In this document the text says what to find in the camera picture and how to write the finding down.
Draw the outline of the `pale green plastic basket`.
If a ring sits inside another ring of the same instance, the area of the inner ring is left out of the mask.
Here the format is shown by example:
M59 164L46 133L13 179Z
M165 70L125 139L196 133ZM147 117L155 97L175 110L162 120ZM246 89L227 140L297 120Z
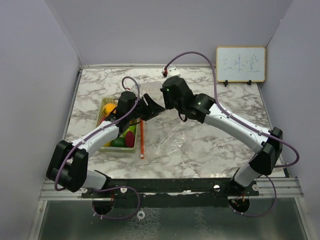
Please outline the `pale green plastic basket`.
M113 103L113 104L117 105L118 104L118 98L113 97L113 96L107 96L107 97L103 97L102 98L101 103L100 103L100 108L99 108L99 114L97 115L96 127L98 127L104 121L104 118L106 117L103 114L103 107L107 103ZM130 122L130 126L136 125L134 147L129 148L129 147L111 147L110 146L110 147L101 147L98 151L99 152L114 152L114 153L115 152L117 152L117 153L134 153L136 151L136 147L138 145L137 137L138 137L139 124L140 124L140 120L139 119L135 119L135 120L132 120ZM128 130L126 130L119 137L125 138L125 135L126 135L127 132L128 132Z

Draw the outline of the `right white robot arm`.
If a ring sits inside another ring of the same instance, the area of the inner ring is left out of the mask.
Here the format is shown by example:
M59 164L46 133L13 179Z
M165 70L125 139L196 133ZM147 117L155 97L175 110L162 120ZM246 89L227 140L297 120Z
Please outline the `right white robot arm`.
M272 173L283 148L282 143L275 140L282 139L281 129L275 127L269 131L245 119L241 123L235 121L231 112L220 110L214 98L204 93L193 94L186 81L179 76L165 80L160 90L167 110L176 109L187 119L216 127L254 152L254 156L231 178L229 189L234 195L242 195L256 178Z

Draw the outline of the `clear zip top bag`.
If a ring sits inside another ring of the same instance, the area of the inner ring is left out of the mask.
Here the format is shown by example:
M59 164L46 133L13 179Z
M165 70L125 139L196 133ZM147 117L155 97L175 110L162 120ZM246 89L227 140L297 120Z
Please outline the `clear zip top bag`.
M178 152L186 143L188 133L175 109L165 110L143 122L143 156L146 160Z

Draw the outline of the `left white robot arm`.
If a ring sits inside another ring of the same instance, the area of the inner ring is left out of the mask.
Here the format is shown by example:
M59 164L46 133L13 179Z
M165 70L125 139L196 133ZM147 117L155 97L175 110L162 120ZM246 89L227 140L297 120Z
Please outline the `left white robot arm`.
M85 136L57 143L46 177L54 182L57 191L76 192L81 188L93 189L97 196L106 197L111 190L108 177L88 170L89 158L108 142L117 139L134 120L148 121L166 109L146 93L137 97L131 91L121 93L117 105L109 115Z

